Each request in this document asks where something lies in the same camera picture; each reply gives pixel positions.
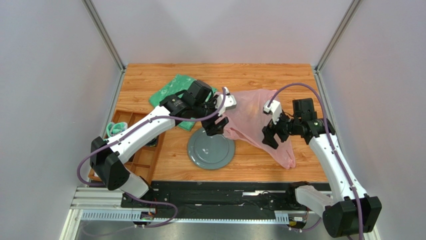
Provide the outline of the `pink plastic bag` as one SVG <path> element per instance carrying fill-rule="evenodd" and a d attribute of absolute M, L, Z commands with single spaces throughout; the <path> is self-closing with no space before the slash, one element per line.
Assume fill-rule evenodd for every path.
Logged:
<path fill-rule="evenodd" d="M 264 143 L 263 127 L 267 126 L 271 117 L 263 113 L 264 105 L 275 94 L 275 90 L 256 89 L 233 92 L 236 107 L 224 112 L 228 123 L 223 135 L 230 140 L 242 140 L 268 153 L 285 169 L 296 167 L 296 158 L 291 141 L 280 143 L 274 149 Z"/>

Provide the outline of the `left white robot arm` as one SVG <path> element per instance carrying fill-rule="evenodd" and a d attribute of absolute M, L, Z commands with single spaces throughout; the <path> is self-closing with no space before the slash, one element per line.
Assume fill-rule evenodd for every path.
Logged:
<path fill-rule="evenodd" d="M 200 122 L 207 136 L 221 135 L 229 122 L 223 114 L 236 105 L 227 87 L 215 94 L 208 84 L 196 80 L 188 89 L 166 96 L 146 117 L 124 132 L 92 140 L 87 160 L 108 190 L 119 189 L 141 198 L 149 191 L 148 183 L 125 167 L 139 149 L 181 122 Z"/>

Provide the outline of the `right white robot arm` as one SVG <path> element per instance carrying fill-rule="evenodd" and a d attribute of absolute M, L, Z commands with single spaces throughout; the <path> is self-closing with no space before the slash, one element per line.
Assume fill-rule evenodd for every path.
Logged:
<path fill-rule="evenodd" d="M 289 117 L 277 100 L 267 100 L 263 113 L 271 120 L 263 127 L 262 143 L 277 149 L 289 136 L 300 136 L 319 160 L 327 177 L 331 196 L 306 182 L 291 183 L 286 203 L 292 208 L 307 207 L 322 218 L 333 238 L 362 236 L 374 230 L 382 203 L 369 196 L 350 170 L 338 147 L 336 132 L 327 118 L 319 118 L 311 98 L 293 101 Z"/>

